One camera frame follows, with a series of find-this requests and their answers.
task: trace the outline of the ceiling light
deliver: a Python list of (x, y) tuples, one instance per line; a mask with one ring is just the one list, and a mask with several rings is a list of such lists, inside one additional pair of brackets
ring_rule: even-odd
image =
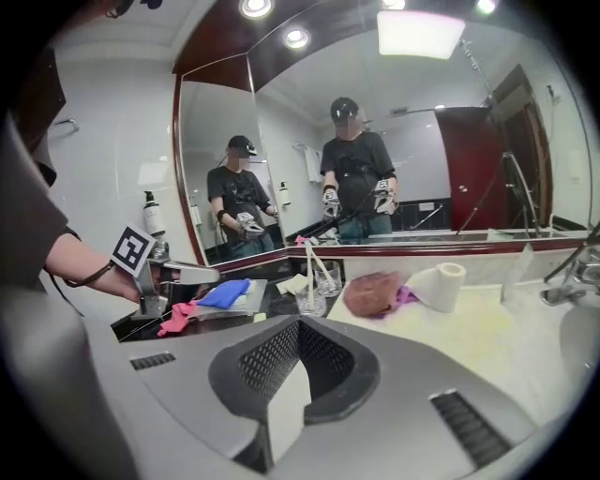
[(477, 10), (479, 13), (483, 13), (484, 15), (489, 15), (496, 9), (496, 2), (494, 0), (479, 0), (477, 2)]
[(402, 10), (406, 7), (406, 0), (383, 0), (383, 6), (392, 10)]
[(291, 49), (301, 49), (306, 47), (310, 42), (310, 35), (306, 30), (295, 29), (285, 36), (285, 44)]
[(272, 7), (271, 0), (242, 0), (240, 11), (250, 19), (258, 19), (269, 13)]
[(377, 14), (379, 53), (447, 60), (465, 29), (460, 19), (419, 11), (382, 10)]

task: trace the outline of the glass cup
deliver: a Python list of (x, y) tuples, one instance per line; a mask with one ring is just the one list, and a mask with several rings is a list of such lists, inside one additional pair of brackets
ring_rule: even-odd
[(327, 298), (339, 295), (341, 292), (341, 270), (338, 262), (323, 262), (327, 272), (334, 280), (333, 284), (327, 279), (323, 270), (317, 266), (314, 269), (315, 279), (317, 280), (317, 289)]
[(301, 315), (313, 315), (315, 317), (321, 317), (327, 310), (327, 303), (325, 297), (318, 289), (313, 289), (314, 303), (310, 304), (308, 299), (308, 285), (302, 290), (296, 292), (296, 304), (298, 304), (298, 310)]

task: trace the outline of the jeans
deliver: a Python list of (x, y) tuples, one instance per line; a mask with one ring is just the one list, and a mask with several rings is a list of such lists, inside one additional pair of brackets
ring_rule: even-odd
[(358, 214), (351, 220), (340, 221), (337, 230), (340, 244), (366, 244), (370, 235), (391, 234), (392, 220), (386, 214)]
[(230, 258), (229, 260), (245, 259), (252, 255), (258, 255), (267, 251), (274, 250), (273, 240), (268, 233), (248, 242), (237, 242), (230, 245)]

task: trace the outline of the square light panel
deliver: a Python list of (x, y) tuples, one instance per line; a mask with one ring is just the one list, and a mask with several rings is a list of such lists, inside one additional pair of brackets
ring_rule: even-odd
[(465, 29), (461, 19), (421, 11), (382, 10), (377, 14), (379, 53), (447, 60)]

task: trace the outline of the black marble countertop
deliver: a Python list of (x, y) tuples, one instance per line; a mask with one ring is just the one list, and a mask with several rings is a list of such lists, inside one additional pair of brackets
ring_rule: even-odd
[[(265, 291), (264, 297), (261, 302), (261, 313), (265, 313), (267, 319), (273, 318), (279, 315), (293, 315), (299, 313), (298, 306), (296, 305), (295, 296), (285, 293), (281, 295), (278, 291), (277, 284), (284, 281), (286, 278), (278, 278), (277, 280), (269, 280)], [(323, 314), (326, 317), (329, 311), (336, 303), (337, 297), (326, 298), (327, 310)], [(163, 320), (147, 323), (146, 326), (139, 322), (132, 321), (129, 316), (121, 319), (112, 328), (119, 341), (140, 341), (158, 339), (158, 332), (160, 331), (160, 324), (165, 322), (169, 318), (166, 317)], [(173, 338), (173, 337), (186, 337), (190, 335), (199, 335), (208, 332), (216, 332), (217, 330), (224, 330), (227, 328), (233, 328), (239, 325), (245, 325), (247, 323), (254, 322), (254, 315), (240, 316), (231, 318), (220, 318), (212, 320), (204, 320), (202, 322), (194, 321), (191, 322), (185, 330), (180, 334), (167, 334), (162, 338)]]

